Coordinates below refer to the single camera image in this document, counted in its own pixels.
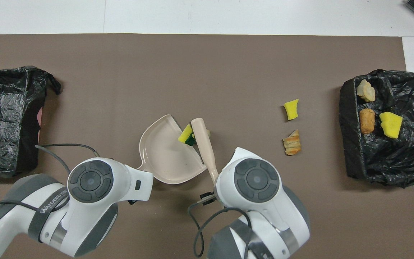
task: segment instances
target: gray circular joint cap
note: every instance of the gray circular joint cap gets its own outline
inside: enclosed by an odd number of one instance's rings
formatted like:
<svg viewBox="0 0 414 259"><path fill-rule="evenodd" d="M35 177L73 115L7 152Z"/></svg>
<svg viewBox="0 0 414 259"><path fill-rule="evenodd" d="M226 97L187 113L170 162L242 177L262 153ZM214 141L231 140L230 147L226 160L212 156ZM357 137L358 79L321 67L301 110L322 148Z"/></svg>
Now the gray circular joint cap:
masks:
<svg viewBox="0 0 414 259"><path fill-rule="evenodd" d="M242 197L260 203L276 195L280 182L276 170L268 162L245 159L235 167L234 184Z"/></svg>
<svg viewBox="0 0 414 259"><path fill-rule="evenodd" d="M97 202L113 187L111 166L101 160L80 164L72 172L68 181L70 194L83 203Z"/></svg>

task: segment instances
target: yellow piece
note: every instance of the yellow piece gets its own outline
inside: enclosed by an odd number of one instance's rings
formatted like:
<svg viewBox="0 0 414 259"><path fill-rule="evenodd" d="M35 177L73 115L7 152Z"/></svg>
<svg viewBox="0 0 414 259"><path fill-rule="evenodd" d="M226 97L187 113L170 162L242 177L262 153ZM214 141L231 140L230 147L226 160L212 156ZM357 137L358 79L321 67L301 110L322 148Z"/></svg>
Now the yellow piece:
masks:
<svg viewBox="0 0 414 259"><path fill-rule="evenodd" d="M296 105L298 103L298 100L299 99L284 103L284 108L287 112L287 118L289 120L293 120L294 118L298 117L298 113L296 112Z"/></svg>
<svg viewBox="0 0 414 259"><path fill-rule="evenodd" d="M383 128L384 134L393 139L398 138L402 117L394 113L385 112L381 113L379 118L381 119L381 127Z"/></svg>

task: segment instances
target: beige handle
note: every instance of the beige handle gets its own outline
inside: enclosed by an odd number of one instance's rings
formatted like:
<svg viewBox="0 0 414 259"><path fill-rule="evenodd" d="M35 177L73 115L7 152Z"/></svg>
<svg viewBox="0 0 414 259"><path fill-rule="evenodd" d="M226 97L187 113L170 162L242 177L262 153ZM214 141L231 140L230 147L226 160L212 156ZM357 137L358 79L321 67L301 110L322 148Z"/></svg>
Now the beige handle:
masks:
<svg viewBox="0 0 414 259"><path fill-rule="evenodd" d="M197 147L201 153L202 161L207 166L207 169L212 177L213 185L218 177L217 166L215 165L215 156L213 154L212 143L208 137L206 125L202 118L196 118L191 121L194 138L196 139Z"/></svg>

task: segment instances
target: white scoop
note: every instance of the white scoop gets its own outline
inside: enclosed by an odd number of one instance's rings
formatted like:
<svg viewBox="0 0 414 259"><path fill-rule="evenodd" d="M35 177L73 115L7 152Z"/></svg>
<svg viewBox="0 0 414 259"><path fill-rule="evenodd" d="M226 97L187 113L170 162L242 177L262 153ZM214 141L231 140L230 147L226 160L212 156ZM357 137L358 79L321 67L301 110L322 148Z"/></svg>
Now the white scoop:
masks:
<svg viewBox="0 0 414 259"><path fill-rule="evenodd" d="M168 184L186 182L202 173L206 166L192 146L178 141L181 133L169 114L149 126L140 139L142 165L138 169Z"/></svg>

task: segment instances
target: round gray button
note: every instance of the round gray button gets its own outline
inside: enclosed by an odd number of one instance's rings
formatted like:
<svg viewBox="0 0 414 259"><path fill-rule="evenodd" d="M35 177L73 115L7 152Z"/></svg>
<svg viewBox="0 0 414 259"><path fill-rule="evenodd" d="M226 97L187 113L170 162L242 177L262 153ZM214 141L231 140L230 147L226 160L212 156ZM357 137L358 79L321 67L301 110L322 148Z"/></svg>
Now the round gray button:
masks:
<svg viewBox="0 0 414 259"><path fill-rule="evenodd" d="M268 185L268 175L258 167L255 167L247 174L247 183L255 190L261 190Z"/></svg>
<svg viewBox="0 0 414 259"><path fill-rule="evenodd" d="M82 175L79 182L84 190L93 191L102 183L102 177L100 177L100 175L96 172L89 171Z"/></svg>

